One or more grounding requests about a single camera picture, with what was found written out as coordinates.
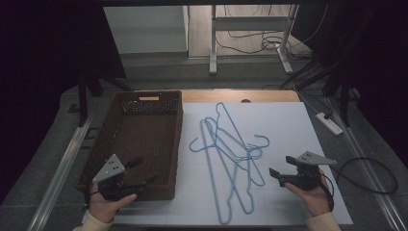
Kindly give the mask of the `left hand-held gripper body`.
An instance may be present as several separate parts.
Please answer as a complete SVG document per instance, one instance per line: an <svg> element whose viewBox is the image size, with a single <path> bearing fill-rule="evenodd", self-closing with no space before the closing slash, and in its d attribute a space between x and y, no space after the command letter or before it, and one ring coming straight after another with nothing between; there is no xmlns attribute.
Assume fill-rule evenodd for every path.
<svg viewBox="0 0 408 231"><path fill-rule="evenodd" d="M133 185L124 182L125 174L130 169L125 165L113 154L92 178L92 183L98 186L98 191L106 200L118 201L127 195L144 191L144 180Z"/></svg>

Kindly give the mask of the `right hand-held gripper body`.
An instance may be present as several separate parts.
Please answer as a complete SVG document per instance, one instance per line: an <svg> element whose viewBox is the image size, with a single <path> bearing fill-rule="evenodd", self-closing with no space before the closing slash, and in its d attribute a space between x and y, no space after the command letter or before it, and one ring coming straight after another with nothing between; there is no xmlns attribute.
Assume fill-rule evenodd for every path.
<svg viewBox="0 0 408 231"><path fill-rule="evenodd" d="M302 163L301 167L296 167L296 175L288 175L288 182L303 191L310 191L315 189L320 182L319 167L321 165L332 166L337 162L332 159L320 156L310 151L306 151L296 159Z"/></svg>

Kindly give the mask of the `brown wicker basket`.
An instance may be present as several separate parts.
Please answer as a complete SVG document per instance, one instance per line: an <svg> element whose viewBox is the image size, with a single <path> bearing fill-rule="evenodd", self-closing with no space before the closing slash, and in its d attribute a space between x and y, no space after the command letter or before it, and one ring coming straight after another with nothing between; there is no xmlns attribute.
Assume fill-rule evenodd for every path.
<svg viewBox="0 0 408 231"><path fill-rule="evenodd" d="M158 175L154 183L138 194L138 200L173 199L182 122L182 92L179 90L115 93L76 189L85 191L89 180L115 154L124 165L143 158L140 165L125 174L127 185Z"/></svg>

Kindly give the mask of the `blue wire hanger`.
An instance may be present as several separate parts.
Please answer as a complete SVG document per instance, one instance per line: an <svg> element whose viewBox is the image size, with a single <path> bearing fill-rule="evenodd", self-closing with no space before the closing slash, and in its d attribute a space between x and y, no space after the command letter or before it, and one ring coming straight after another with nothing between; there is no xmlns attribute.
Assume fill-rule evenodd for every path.
<svg viewBox="0 0 408 231"><path fill-rule="evenodd" d="M206 119L209 121L209 125L205 129L207 144L214 144L216 119L211 117L206 117ZM240 208L246 215L252 214L255 209L252 188L257 188L257 186L249 186L246 173L236 169L235 165L223 157L215 146L210 148L210 158L223 216L226 218L229 211L233 215L235 208Z"/></svg>
<svg viewBox="0 0 408 231"><path fill-rule="evenodd" d="M214 175L213 166L212 166L212 162L211 162L211 158L210 158L210 148L213 147L214 145L213 144L207 144L207 138L206 138L206 135L205 135L205 129L208 127L208 125L209 125L209 121L206 118L203 118L203 119L201 119L199 121L199 131L200 131L200 137L201 137L203 146L199 147L198 149L194 149L192 146L197 141L197 138L195 138L194 140L192 140L190 142L189 149L193 153L198 153L198 152L204 152L205 153L206 162L207 162L207 166L208 166L208 170L209 170L209 174L210 174L210 181L211 181L211 185L212 185L214 202L215 202L216 211L217 211L218 223L221 224L221 225L227 225L232 219L232 212L229 211L228 214L227 214L227 217L225 218L223 216L223 214L222 214L222 211L221 211L219 196L218 196L218 192L217 192L216 178L215 178L215 175Z"/></svg>
<svg viewBox="0 0 408 231"><path fill-rule="evenodd" d="M231 161L236 169L246 173L249 186L263 187L266 182L257 166L257 161L263 157L264 150L270 146L269 138L254 134L254 138L261 140L262 143L246 142L235 119L223 103L217 103L216 112L214 146L217 151Z"/></svg>

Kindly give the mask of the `person's right hand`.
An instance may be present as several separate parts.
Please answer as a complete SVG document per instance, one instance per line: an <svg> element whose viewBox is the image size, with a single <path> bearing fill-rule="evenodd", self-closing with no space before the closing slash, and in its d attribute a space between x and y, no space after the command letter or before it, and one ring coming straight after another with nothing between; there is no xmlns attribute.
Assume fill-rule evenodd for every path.
<svg viewBox="0 0 408 231"><path fill-rule="evenodd" d="M285 188L291 193L297 195L303 201L307 210L313 217L324 215L331 211L328 196L321 187L317 187L310 191L303 191L291 183L286 183Z"/></svg>

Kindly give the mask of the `person's left hand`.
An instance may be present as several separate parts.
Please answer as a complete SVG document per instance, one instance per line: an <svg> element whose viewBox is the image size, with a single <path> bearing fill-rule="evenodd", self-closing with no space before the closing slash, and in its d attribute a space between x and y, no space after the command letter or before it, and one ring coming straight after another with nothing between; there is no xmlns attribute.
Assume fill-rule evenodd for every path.
<svg viewBox="0 0 408 231"><path fill-rule="evenodd" d="M118 201L106 200L100 192L92 192L89 196L89 213L104 223L114 220L117 211L137 199L135 193L127 195Z"/></svg>

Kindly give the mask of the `white paper sheet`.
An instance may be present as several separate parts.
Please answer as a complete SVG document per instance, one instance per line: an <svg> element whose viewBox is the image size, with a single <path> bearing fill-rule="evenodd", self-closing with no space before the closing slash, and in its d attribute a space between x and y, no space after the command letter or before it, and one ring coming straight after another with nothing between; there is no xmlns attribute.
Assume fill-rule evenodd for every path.
<svg viewBox="0 0 408 231"><path fill-rule="evenodd" d="M140 201L121 209L115 224L135 226L233 227L298 225L309 218L302 201L269 175L271 167L284 174L296 168L286 162L287 156L298 157L306 151L323 153L306 108L295 103L223 103L235 119L246 142L262 143L254 134L269 138L270 146L257 162L264 176L263 187L253 187L255 209L246 215L240 208L233 210L227 225L218 223L210 174L202 147L199 121L217 118L217 103L186 103L178 148L175 195L171 200Z"/></svg>

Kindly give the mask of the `white power strip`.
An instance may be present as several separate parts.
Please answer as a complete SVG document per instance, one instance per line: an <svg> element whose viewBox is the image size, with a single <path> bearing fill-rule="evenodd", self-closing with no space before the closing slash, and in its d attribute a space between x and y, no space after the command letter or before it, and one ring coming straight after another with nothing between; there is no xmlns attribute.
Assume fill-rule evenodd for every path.
<svg viewBox="0 0 408 231"><path fill-rule="evenodd" d="M331 119L324 119L324 113L316 114L317 120L327 128L334 136L339 136L344 131Z"/></svg>

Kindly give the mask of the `black metal stand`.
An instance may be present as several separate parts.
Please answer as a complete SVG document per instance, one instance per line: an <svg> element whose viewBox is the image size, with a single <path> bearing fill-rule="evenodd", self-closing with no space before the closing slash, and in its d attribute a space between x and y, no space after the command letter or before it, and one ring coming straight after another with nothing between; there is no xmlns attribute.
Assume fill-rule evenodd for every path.
<svg viewBox="0 0 408 231"><path fill-rule="evenodd" d="M349 83L342 62L331 64L318 74L294 85L293 89L303 90L325 77L327 77L327 80L322 88L322 93L324 96L333 96L337 90L340 91L340 118L348 126Z"/></svg>
<svg viewBox="0 0 408 231"><path fill-rule="evenodd" d="M124 91L132 91L133 89L121 83L116 78L111 77L107 74L102 73L101 71L82 71L78 76L78 94L79 94L79 127L83 127L86 123L86 120L89 117L88 113L88 100L87 100L87 90L90 91L92 96L101 96L104 92L100 84L100 79L107 81L108 83L116 86Z"/></svg>

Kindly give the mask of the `dark curtain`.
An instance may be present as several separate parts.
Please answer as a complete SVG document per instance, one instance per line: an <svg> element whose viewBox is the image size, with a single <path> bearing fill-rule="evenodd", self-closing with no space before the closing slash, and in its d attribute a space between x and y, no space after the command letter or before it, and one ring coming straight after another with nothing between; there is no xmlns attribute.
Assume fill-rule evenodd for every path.
<svg viewBox="0 0 408 231"><path fill-rule="evenodd" d="M320 60L344 64L358 107L408 166L408 0L318 0L329 6Z"/></svg>
<svg viewBox="0 0 408 231"><path fill-rule="evenodd" d="M0 0L0 203L47 134L63 92L99 73L125 76L102 6Z"/></svg>

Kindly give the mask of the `white cabinet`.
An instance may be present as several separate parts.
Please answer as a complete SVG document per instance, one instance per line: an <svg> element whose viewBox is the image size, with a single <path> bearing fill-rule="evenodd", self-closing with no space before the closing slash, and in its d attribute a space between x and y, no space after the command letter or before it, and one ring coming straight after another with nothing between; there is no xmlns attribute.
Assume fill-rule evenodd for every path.
<svg viewBox="0 0 408 231"><path fill-rule="evenodd" d="M105 7L120 54L188 51L187 8Z"/></svg>

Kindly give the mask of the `aluminium rail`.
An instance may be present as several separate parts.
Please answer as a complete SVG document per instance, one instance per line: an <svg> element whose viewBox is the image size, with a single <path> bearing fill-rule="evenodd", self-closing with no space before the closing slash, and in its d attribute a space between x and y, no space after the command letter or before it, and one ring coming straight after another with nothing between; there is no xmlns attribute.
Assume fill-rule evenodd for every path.
<svg viewBox="0 0 408 231"><path fill-rule="evenodd" d="M385 187L382 185L379 177L374 172L372 164L367 161L367 156L363 153L360 143L355 138L352 130L343 122L340 115L340 109L337 106L336 101L329 97L324 97L323 100L327 103L328 107L332 111L332 117L335 119L336 123L344 131L344 138L353 156L355 158L363 158L363 161L359 163L359 167L362 170L362 173L369 186L373 190L384 191ZM374 197L378 202L378 205L387 222L390 224L391 229L393 231L408 231L408 225L404 223L399 210L391 198L391 195L376 192Z"/></svg>
<svg viewBox="0 0 408 231"><path fill-rule="evenodd" d="M52 210L62 191L67 175L70 172L74 160L79 152L81 144L91 125L93 116L89 115L81 126L77 127L70 143L68 144L63 157L48 185L40 204L32 217L27 231L43 231L47 221L50 218Z"/></svg>

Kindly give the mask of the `white metal desk frame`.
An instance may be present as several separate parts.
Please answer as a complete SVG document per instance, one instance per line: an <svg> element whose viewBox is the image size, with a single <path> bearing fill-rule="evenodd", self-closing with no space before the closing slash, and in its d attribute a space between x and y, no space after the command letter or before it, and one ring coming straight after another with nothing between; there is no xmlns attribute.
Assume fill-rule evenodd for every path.
<svg viewBox="0 0 408 231"><path fill-rule="evenodd" d="M210 48L210 70L212 75L217 73L217 40L216 33L218 31L276 31L282 32L280 44L276 48L276 52L281 61L281 64L287 74L292 74L293 69L288 61L286 45L291 33L297 5L291 5L287 16L216 16L215 5L212 6L212 22L211 22L211 48Z"/></svg>

